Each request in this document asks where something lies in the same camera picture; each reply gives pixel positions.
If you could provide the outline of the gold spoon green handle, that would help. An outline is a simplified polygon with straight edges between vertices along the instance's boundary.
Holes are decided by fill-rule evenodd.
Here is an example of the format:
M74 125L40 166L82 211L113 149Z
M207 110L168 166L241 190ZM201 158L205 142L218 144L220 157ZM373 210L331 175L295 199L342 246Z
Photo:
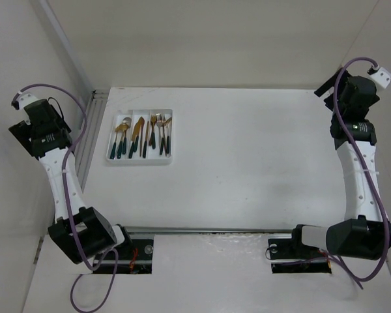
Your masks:
M127 132L128 132L128 129L130 127L129 126L125 126L124 128L124 131L123 131L123 138L122 138L122 148L121 148L121 154L122 155L125 155L126 154L126 150L127 150Z
M112 145L112 148L111 148L111 153L110 153L110 156L109 156L109 159L110 160L114 160L115 159L115 153L116 153L116 146L117 146L117 137L118 137L118 133L121 132L123 130L123 126L122 125L119 125L115 128L115 139L113 141L113 145Z
M117 127L117 132L121 132L121 140L119 142L119 146L117 149L117 159L120 159L123 155L124 140L126 139L126 133L128 129L129 129L129 124L126 122L122 122Z

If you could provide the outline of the silver spoon thin handle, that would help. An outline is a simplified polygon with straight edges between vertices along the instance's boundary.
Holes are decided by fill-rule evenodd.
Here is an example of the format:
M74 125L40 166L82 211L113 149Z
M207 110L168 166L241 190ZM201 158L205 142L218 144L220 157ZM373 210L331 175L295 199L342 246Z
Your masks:
M130 117L125 117L123 120L122 120L122 124L123 125L127 125L128 127L131 125L132 123L132 119Z

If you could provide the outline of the gold knife green handle short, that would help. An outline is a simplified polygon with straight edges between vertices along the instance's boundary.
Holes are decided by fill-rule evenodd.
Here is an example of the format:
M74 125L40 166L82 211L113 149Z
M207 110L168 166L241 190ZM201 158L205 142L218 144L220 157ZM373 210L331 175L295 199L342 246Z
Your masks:
M143 117L140 117L137 123L138 126L138 132L136 133L136 137L134 140L134 152L138 149L138 143L139 143L139 137L141 136L141 133L143 132L143 126L145 124L145 120Z

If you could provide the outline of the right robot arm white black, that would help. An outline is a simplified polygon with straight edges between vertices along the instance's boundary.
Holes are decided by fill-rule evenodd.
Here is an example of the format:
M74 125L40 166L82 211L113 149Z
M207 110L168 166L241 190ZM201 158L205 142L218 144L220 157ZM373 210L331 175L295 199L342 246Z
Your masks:
M384 249L381 212L368 183L377 184L375 127L366 119L369 108L379 101L376 84L339 69L315 91L332 111L330 134L343 170L346 195L345 220L327 229L327 250L337 256L378 260Z

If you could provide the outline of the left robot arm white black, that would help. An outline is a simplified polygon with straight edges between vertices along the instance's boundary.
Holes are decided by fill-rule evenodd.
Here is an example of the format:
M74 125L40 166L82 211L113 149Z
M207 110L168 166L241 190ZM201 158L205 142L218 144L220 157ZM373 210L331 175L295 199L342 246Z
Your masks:
M9 128L27 152L45 169L55 204L48 228L53 242L75 264L107 250L118 258L129 257L133 243L119 224L112 225L94 207L86 206L70 150L71 129L46 99L24 93L12 101L23 110L23 121Z

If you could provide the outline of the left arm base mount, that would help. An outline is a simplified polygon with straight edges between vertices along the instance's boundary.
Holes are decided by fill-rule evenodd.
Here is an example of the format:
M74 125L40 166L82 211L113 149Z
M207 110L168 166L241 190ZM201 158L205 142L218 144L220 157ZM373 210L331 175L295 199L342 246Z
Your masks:
M152 257L154 252L154 235L129 234L124 226L114 225L117 236L117 245L114 249L118 253L116 258L113 252L106 256L97 254L93 260L95 267L102 260L93 274L112 274L117 265L116 273L125 275L139 275L152 273Z

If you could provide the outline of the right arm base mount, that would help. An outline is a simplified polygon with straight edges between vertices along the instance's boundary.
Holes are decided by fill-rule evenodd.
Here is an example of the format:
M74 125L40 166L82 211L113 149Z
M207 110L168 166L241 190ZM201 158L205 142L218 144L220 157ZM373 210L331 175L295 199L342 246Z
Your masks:
M268 236L265 256L270 261L272 274L331 274L330 261L319 248L302 243L303 225L291 233L273 233Z

